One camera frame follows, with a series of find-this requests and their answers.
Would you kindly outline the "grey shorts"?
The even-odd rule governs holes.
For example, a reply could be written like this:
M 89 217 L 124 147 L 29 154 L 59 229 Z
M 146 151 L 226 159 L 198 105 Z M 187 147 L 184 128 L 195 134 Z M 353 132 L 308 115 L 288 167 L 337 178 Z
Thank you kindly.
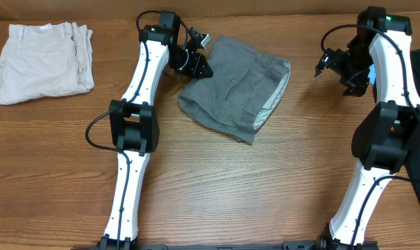
M 285 93 L 290 61 L 221 35 L 208 64 L 213 76 L 191 80 L 178 97 L 180 108 L 203 126 L 253 144 Z

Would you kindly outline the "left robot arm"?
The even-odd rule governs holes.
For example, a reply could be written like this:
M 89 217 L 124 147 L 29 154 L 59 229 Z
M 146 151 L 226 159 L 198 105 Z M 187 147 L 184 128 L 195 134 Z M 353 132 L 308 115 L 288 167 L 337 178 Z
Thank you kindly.
M 97 249 L 135 249 L 138 235 L 138 208 L 142 181 L 160 135 L 154 99 L 166 66 L 191 78 L 210 78 L 213 71 L 200 50 L 210 35 L 186 28 L 185 44 L 178 44 L 180 17 L 162 10 L 156 25 L 138 28 L 140 56 L 131 83 L 120 100 L 112 100 L 101 115 L 110 119 L 118 171 L 110 219 Z

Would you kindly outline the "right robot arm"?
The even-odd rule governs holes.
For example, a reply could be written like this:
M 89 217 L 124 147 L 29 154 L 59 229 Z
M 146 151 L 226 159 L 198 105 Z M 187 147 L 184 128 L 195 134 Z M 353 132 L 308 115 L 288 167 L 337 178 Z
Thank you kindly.
M 337 73 L 347 96 L 361 97 L 372 88 L 376 104 L 353 134 L 353 177 L 313 249 L 376 249 L 376 242 L 364 240 L 366 227 L 402 168 L 420 201 L 420 50 L 410 48 L 411 21 L 370 6 L 358 15 L 355 29 L 346 50 L 323 50 L 315 71 Z

